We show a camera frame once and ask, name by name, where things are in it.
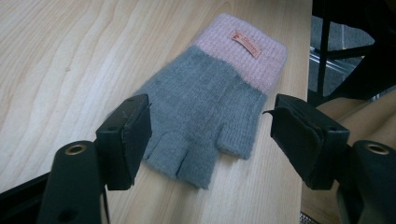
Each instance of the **glove label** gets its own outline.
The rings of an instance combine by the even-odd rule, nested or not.
[[[262,50],[260,49],[260,47],[254,43],[254,41],[252,39],[250,39],[249,37],[247,37],[246,35],[234,30],[233,33],[231,34],[231,39],[235,40],[236,42],[238,42],[239,44],[241,44],[242,46],[245,47],[245,49],[247,49],[247,51],[250,52],[250,54],[257,59],[260,54],[262,53]]]

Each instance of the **pink cuff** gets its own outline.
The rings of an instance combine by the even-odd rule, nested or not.
[[[268,94],[286,61],[286,48],[249,23],[221,14],[192,41],[208,55],[230,63],[250,86]]]

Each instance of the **light wood surface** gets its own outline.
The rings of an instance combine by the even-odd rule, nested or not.
[[[0,192],[50,170],[63,145],[94,140],[125,98],[217,15],[255,25],[288,48],[276,93],[305,99],[311,0],[0,1]],[[301,179],[260,119],[251,159],[221,155],[209,190],[142,165],[109,192],[113,223],[298,223]]]

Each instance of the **knitted glove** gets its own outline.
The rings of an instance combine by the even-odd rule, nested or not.
[[[248,159],[285,61],[282,45],[244,21],[218,16],[138,91],[152,102],[147,164],[207,189],[219,150]]]

